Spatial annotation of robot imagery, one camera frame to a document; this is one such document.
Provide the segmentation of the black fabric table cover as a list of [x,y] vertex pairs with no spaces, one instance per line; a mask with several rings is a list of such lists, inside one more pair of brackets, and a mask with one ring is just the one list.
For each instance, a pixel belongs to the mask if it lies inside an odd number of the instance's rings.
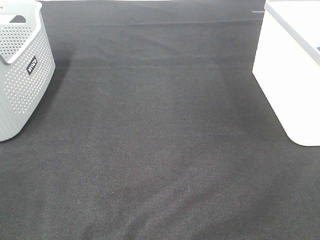
[[56,68],[0,145],[1,239],[319,239],[320,149],[252,75],[264,4],[43,2]]

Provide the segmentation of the white plastic storage bin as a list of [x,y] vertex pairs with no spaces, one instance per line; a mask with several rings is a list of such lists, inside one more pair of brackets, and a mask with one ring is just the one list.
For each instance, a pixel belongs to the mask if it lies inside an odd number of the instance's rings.
[[320,3],[268,0],[252,73],[285,133],[320,144]]

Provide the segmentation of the grey perforated plastic basket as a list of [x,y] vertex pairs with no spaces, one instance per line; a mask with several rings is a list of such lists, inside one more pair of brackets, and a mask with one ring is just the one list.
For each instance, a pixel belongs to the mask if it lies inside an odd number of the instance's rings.
[[56,65],[36,0],[0,2],[0,140],[15,137],[41,101]]

